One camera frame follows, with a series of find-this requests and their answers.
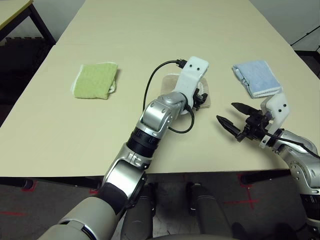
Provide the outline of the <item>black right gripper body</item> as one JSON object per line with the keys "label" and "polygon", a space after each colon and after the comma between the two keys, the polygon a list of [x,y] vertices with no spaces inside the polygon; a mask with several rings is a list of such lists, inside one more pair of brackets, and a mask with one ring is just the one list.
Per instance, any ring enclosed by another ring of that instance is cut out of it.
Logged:
{"label": "black right gripper body", "polygon": [[250,140],[261,141],[265,134],[266,127],[269,124],[269,118],[263,115],[261,110],[251,114],[246,120],[246,125],[242,132],[240,132],[235,138],[238,142],[241,142],[244,138]]}

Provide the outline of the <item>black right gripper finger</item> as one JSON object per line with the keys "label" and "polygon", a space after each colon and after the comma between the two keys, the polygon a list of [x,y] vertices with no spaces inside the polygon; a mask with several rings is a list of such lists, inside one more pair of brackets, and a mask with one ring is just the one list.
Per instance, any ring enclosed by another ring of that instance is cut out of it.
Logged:
{"label": "black right gripper finger", "polygon": [[218,122],[221,126],[227,130],[230,134],[232,134],[235,138],[239,138],[242,134],[241,130],[238,129],[231,121],[227,118],[217,115],[216,116]]}
{"label": "black right gripper finger", "polygon": [[260,110],[255,109],[249,105],[240,103],[240,102],[232,102],[231,105],[236,108],[239,112],[248,115],[248,116],[255,116],[260,115]]}

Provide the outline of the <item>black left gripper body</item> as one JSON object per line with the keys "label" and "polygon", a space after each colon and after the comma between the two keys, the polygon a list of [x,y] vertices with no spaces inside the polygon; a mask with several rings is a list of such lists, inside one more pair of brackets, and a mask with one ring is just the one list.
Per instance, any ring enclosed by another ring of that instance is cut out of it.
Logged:
{"label": "black left gripper body", "polygon": [[200,90],[196,89],[193,94],[193,108],[198,111],[200,108],[203,108],[203,105],[205,104],[208,94],[202,93],[199,94]]}

